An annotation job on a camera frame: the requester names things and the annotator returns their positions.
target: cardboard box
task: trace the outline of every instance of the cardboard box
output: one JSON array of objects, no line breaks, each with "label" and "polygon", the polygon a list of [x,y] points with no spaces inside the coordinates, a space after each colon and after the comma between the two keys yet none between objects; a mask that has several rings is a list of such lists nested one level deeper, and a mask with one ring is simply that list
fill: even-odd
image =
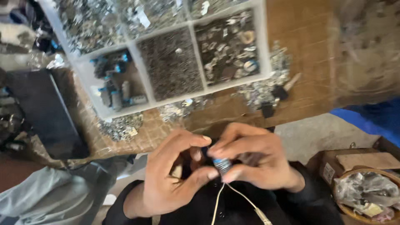
[{"label": "cardboard box", "polygon": [[320,176],[334,188],[334,179],[354,168],[400,169],[400,162],[390,153],[376,149],[345,149],[325,151],[320,166]]}]

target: left hand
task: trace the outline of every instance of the left hand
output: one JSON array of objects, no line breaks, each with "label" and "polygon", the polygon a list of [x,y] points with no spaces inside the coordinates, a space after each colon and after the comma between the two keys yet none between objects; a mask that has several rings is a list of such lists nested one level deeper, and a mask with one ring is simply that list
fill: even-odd
[{"label": "left hand", "polygon": [[125,215],[128,218],[151,217],[175,211],[188,204],[194,194],[219,173],[214,167],[200,167],[189,178],[181,180],[170,175],[171,168],[181,152],[190,149],[193,157],[198,154],[198,147],[210,144],[211,139],[206,136],[186,130],[172,132],[149,155],[146,180],[126,197],[123,207]]}]

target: blue fabric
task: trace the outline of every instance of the blue fabric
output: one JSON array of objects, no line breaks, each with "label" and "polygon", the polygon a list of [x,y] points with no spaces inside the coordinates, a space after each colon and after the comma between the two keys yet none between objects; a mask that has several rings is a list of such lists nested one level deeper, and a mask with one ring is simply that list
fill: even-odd
[{"label": "blue fabric", "polygon": [[400,98],[378,104],[351,105],[330,112],[371,135],[381,135],[400,148]]}]

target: cable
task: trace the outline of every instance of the cable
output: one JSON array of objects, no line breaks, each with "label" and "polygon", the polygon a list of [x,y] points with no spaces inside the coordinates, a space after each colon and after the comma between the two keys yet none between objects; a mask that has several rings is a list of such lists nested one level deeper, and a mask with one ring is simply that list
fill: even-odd
[{"label": "cable", "polygon": [[230,184],[226,184],[228,187],[230,187],[232,190],[234,190],[236,193],[240,194],[241,196],[243,196],[248,202],[250,202],[250,204],[257,209],[256,205],[253,204],[250,199],[248,199],[244,194],[242,194],[241,192],[239,192],[238,190],[236,190],[235,188],[233,188]]},{"label": "cable", "polygon": [[220,191],[218,192],[218,195],[217,195],[217,202],[215,203],[214,216],[212,217],[211,225],[214,225],[214,222],[215,222],[215,215],[217,214],[218,201],[220,200],[220,194],[221,194],[222,190],[224,189],[224,186],[225,186],[225,183],[222,184],[222,187],[221,187]]},{"label": "cable", "polygon": [[[259,208],[256,207],[256,205],[255,205],[254,203],[252,203],[252,202],[250,201],[250,199],[249,199],[248,197],[246,197],[246,196],[245,196],[244,194],[242,194],[240,191],[238,191],[238,190],[236,190],[235,188],[233,188],[230,184],[227,183],[226,185],[227,185],[228,187],[230,187],[230,188],[231,188],[233,191],[235,191],[236,193],[238,193],[238,194],[240,194],[241,196],[243,196],[243,197],[254,207],[254,209],[255,209],[255,211],[256,211],[258,217],[262,220],[262,222],[263,222],[265,225],[272,225],[271,221],[265,216],[265,214],[264,214]],[[212,217],[211,225],[214,225],[215,216],[216,216],[216,214],[217,214],[218,201],[219,201],[219,199],[220,199],[220,194],[221,194],[222,190],[224,189],[224,187],[225,187],[225,183],[222,184],[222,187],[221,187],[220,191],[218,192],[217,201],[216,201],[216,203],[215,203],[214,216]]]}]

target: right hand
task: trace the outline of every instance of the right hand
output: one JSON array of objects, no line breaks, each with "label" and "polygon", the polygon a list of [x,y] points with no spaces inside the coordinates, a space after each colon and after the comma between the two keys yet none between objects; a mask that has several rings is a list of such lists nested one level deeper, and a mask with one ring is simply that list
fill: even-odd
[{"label": "right hand", "polygon": [[207,154],[216,159],[242,159],[243,162],[246,161],[243,158],[258,158],[252,166],[234,165],[223,176],[225,183],[247,181],[262,189],[284,188],[290,192],[299,192],[305,186],[303,176],[289,165],[279,137],[266,129],[230,123]]}]

